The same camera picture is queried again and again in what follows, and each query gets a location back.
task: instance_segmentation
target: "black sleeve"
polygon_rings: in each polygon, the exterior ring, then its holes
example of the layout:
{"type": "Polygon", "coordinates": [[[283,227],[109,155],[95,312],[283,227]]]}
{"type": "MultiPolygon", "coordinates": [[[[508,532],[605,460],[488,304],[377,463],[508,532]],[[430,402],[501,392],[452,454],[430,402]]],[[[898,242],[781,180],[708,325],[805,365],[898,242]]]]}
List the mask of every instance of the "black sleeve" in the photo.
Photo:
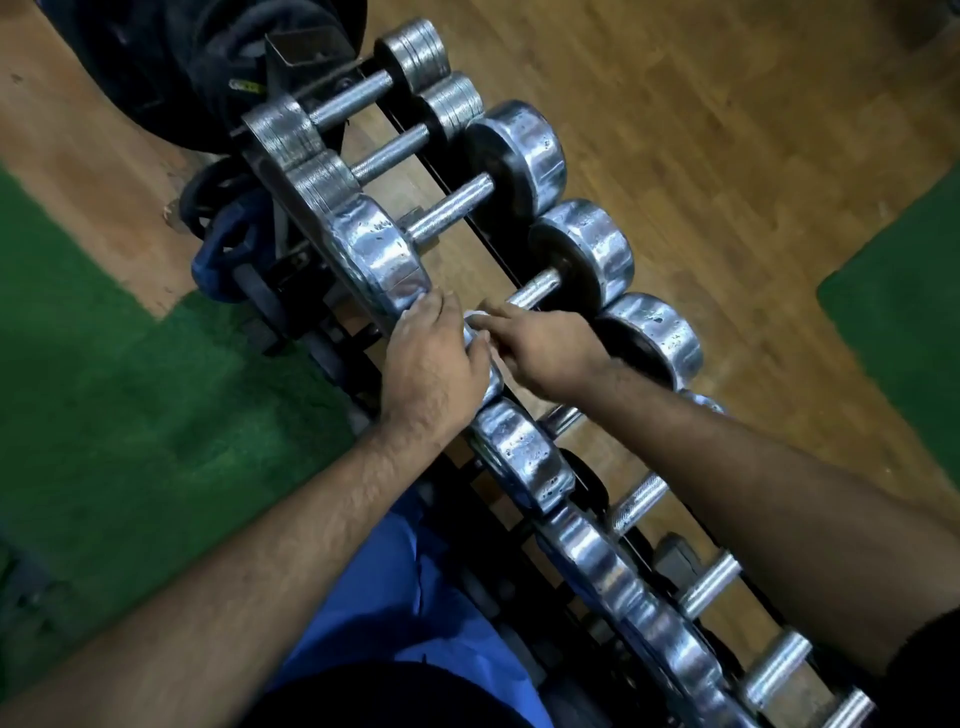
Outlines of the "black sleeve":
{"type": "Polygon", "coordinates": [[[875,726],[960,725],[960,609],[930,622],[894,657],[875,696],[875,726]]]}

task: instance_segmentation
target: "finger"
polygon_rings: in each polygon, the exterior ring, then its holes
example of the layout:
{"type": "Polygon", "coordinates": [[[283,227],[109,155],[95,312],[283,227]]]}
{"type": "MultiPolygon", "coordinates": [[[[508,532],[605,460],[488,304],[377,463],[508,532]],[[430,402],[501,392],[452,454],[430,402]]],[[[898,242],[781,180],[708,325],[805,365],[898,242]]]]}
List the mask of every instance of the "finger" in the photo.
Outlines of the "finger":
{"type": "Polygon", "coordinates": [[[460,335],[464,327],[464,309],[460,305],[460,297],[455,293],[444,293],[444,307],[440,312],[437,323],[442,328],[450,328],[460,335]]]}
{"type": "Polygon", "coordinates": [[[410,327],[410,312],[417,307],[417,303],[420,302],[420,299],[422,297],[423,295],[420,294],[420,296],[417,297],[417,300],[414,301],[414,304],[412,306],[403,310],[400,313],[400,318],[397,319],[396,325],[394,326],[394,332],[390,337],[391,341],[393,341],[394,339],[400,338],[404,334],[404,332],[410,327]]]}
{"type": "Polygon", "coordinates": [[[481,331],[478,336],[473,337],[470,346],[467,349],[467,356],[470,359],[470,369],[476,377],[490,377],[490,334],[481,331]]]}
{"type": "Polygon", "coordinates": [[[410,307],[406,324],[411,328],[426,328],[437,321],[444,306],[444,292],[439,288],[432,288],[425,296],[417,299],[410,307]]]}
{"type": "Polygon", "coordinates": [[[510,372],[511,376],[519,381],[521,378],[520,365],[516,363],[516,357],[509,352],[503,352],[500,354],[500,361],[503,362],[503,365],[507,368],[507,371],[510,372]]]}
{"type": "Polygon", "coordinates": [[[500,316],[491,316],[487,314],[486,316],[482,313],[477,313],[470,316],[467,319],[467,323],[477,331],[489,331],[493,338],[502,341],[507,346],[510,346],[510,341],[513,338],[513,322],[510,319],[505,319],[500,316]]]}
{"type": "Polygon", "coordinates": [[[518,305],[507,302],[493,303],[488,299],[484,299],[483,302],[480,303],[480,308],[492,316],[499,316],[502,319],[515,319],[517,316],[528,313],[525,308],[520,308],[518,305]]]}

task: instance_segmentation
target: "weight plate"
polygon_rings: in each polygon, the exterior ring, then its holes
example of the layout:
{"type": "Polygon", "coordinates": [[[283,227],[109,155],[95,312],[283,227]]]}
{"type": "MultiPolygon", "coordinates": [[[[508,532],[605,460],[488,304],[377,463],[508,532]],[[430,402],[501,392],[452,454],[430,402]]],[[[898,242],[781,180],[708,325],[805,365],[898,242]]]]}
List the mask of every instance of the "weight plate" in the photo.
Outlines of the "weight plate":
{"type": "Polygon", "coordinates": [[[563,285],[548,307],[595,316],[634,280],[630,243],[610,215],[589,200],[564,200],[530,226],[530,252],[541,268],[554,267],[563,285]]]}
{"type": "Polygon", "coordinates": [[[553,128],[522,101],[507,101],[464,131],[470,166],[495,180],[497,196],[520,220],[555,205],[566,188],[566,159],[553,128]]]}
{"type": "Polygon", "coordinates": [[[481,409],[468,438],[520,508],[546,515],[573,492],[576,476],[570,466],[515,402],[500,399],[481,409]]]}
{"type": "Polygon", "coordinates": [[[592,322],[611,356],[674,391],[704,365],[700,340],[669,304],[646,293],[626,293],[592,322]]]}

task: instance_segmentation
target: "green carpet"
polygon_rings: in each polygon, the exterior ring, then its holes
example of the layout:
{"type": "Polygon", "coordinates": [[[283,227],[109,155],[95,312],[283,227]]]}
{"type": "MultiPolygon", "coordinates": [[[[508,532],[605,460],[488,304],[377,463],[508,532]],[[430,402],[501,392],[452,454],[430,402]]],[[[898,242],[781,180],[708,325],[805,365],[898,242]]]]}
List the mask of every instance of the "green carpet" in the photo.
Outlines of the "green carpet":
{"type": "Polygon", "coordinates": [[[960,166],[817,292],[887,399],[960,484],[960,166]]]}
{"type": "Polygon", "coordinates": [[[199,294],[156,321],[3,172],[0,236],[0,535],[61,582],[44,598],[70,625],[5,613],[14,689],[352,437],[302,352],[253,353],[249,313],[199,294]]]}

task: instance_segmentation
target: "forearm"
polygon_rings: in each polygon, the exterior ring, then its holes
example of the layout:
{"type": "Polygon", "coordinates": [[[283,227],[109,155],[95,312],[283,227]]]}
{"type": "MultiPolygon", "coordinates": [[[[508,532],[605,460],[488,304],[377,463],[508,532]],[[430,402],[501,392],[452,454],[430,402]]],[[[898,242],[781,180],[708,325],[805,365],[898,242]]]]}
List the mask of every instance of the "forearm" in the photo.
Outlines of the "forearm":
{"type": "Polygon", "coordinates": [[[880,672],[960,605],[960,541],[872,484],[622,366],[581,408],[639,456],[797,626],[880,672]]]}
{"type": "Polygon", "coordinates": [[[228,725],[439,453],[398,427],[350,452],[0,710],[16,726],[228,725]]]}

